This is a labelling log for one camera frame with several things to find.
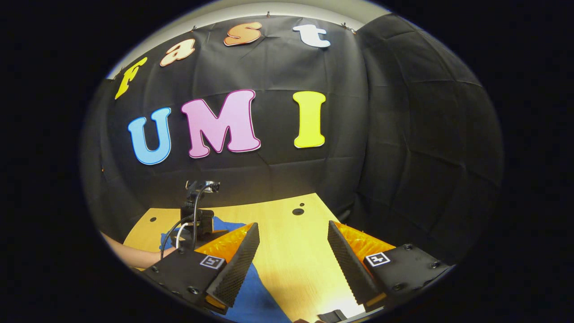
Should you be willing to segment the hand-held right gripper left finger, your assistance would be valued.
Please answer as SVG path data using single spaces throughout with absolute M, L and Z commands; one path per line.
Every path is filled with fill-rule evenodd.
M 190 240 L 142 272 L 142 278 L 193 307 L 226 314 L 260 245 L 258 223 L 224 233 L 196 249 Z

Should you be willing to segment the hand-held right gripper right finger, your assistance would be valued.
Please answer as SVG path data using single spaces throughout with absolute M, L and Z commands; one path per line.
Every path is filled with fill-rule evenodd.
M 327 240 L 357 304 L 394 309 L 422 295 L 452 267 L 414 244 L 394 247 L 329 221 Z

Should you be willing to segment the blue jacket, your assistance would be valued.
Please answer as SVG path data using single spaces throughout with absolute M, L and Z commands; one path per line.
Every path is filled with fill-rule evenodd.
M 235 305 L 225 315 L 213 315 L 237 323 L 292 323 L 264 287 L 254 264 L 251 264 Z

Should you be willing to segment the black backdrop cloth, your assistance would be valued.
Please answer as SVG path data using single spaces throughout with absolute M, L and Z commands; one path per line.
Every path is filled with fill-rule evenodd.
M 80 153 L 97 226 L 124 240 L 185 183 L 202 207 L 317 194 L 359 230 L 456 264 L 496 202 L 504 146 L 492 102 L 445 45 L 394 14 L 353 33 L 254 16 L 177 35 L 103 81 Z

